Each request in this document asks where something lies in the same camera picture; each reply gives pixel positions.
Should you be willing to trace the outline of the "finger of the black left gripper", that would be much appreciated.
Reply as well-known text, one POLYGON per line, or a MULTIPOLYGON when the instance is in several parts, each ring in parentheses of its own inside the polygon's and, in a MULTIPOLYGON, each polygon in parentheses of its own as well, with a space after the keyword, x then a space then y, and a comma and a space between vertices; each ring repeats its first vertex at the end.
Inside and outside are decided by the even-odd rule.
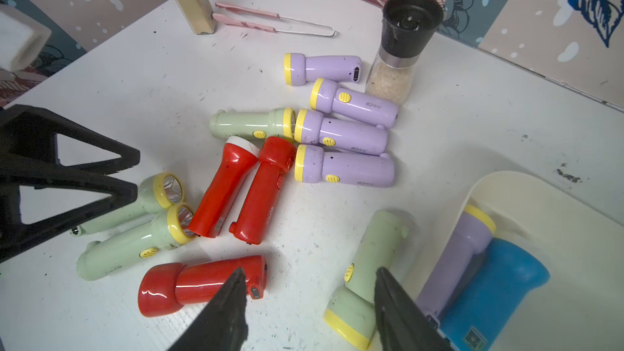
POLYGON ((110 139, 40 107, 14 105, 1 110, 1 260, 32 248, 134 202, 138 187, 115 178, 139 164, 139 150, 110 139), (57 136, 114 153, 113 159, 65 166, 57 136), (104 198, 33 224, 20 211, 20 188, 68 189, 104 194, 104 198))

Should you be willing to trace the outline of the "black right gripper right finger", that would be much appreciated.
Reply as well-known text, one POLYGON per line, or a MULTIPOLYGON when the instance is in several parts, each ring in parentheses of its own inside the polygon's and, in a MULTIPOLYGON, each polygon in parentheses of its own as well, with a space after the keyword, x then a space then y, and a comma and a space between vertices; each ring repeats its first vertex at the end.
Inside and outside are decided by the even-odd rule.
POLYGON ((453 350, 383 266, 376 271, 374 305, 383 350, 453 350))

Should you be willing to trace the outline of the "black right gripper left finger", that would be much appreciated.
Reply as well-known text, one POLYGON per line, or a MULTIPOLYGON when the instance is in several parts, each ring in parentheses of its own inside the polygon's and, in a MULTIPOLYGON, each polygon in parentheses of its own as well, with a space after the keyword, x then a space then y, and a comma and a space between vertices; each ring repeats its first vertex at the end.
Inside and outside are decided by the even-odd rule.
POLYGON ((246 304, 245 273, 237 268, 169 350, 242 350, 246 304))

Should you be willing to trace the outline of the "green flashlight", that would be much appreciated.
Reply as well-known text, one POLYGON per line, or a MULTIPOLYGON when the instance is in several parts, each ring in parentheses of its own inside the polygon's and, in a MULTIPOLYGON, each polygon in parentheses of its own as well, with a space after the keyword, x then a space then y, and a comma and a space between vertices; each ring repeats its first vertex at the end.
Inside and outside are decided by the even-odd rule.
POLYGON ((195 238, 189 229, 193 216, 193 209, 180 203, 160 211, 149 222, 105 241, 93 241, 78 258, 76 272, 83 280, 100 280, 161 251, 180 248, 195 238))
POLYGON ((145 215, 155 215, 185 201, 187 190, 171 172, 160 172, 138 186, 136 201, 70 229, 73 237, 91 235, 125 224, 145 215))
POLYGON ((226 112, 219 110, 212 115, 209 129, 213 137, 228 139, 239 136, 248 140, 264 140, 269 137, 294 139, 296 116, 291 107, 269 112, 226 112))
POLYGON ((344 284, 330 297, 323 319, 356 349, 368 349, 375 332, 376 272, 390 268, 408 234, 409 227, 401 217, 376 211, 344 274, 344 284))

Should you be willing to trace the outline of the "blue flashlight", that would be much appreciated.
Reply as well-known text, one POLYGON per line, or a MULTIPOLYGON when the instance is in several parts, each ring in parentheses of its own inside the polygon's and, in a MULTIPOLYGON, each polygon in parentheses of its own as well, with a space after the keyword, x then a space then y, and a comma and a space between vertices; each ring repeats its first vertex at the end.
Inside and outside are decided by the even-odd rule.
POLYGON ((455 349, 489 350, 526 295, 549 281, 545 262, 525 237, 494 237, 479 271, 441 320, 440 330, 455 349))

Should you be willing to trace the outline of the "cream plastic storage tray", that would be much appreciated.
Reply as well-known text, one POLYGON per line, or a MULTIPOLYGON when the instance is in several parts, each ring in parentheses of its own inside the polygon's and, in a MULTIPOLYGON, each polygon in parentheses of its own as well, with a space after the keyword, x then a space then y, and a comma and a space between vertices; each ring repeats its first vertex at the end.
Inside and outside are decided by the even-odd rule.
MULTIPOLYGON (((463 190, 424 229, 403 287, 417 297, 466 205, 488 214, 497 230, 525 237, 544 253, 547 284, 529 292, 489 350, 620 350, 623 347, 623 228, 544 181, 494 172, 463 190)), ((440 314, 479 271, 474 256, 440 314)))

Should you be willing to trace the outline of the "green flashlight under purple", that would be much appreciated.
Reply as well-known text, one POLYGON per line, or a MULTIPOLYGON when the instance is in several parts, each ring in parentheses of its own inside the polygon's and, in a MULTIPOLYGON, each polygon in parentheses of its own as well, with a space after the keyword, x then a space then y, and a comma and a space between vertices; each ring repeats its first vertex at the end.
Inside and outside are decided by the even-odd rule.
POLYGON ((264 140, 269 137, 294 139, 296 116, 291 107, 269 112, 226 112, 219 110, 212 115, 209 129, 213 137, 228 139, 239 136, 248 140, 264 140))

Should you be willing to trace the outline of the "purple flashlight top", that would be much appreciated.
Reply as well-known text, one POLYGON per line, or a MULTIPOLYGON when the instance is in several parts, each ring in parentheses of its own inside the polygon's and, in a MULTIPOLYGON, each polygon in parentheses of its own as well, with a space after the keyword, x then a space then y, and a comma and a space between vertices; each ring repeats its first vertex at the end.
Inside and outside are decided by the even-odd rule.
POLYGON ((299 53, 284 55, 284 80, 291 86, 315 82, 319 78, 358 83, 361 71, 362 60, 358 56, 305 56, 299 53))

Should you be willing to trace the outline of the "black-top pepper grinder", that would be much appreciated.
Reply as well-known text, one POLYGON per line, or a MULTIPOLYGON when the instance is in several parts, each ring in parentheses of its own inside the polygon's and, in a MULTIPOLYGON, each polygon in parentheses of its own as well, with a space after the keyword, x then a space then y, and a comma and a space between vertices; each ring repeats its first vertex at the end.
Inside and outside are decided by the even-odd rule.
POLYGON ((383 6, 380 48, 365 93, 403 104, 413 87, 420 55, 443 17, 436 0, 388 0, 383 6))

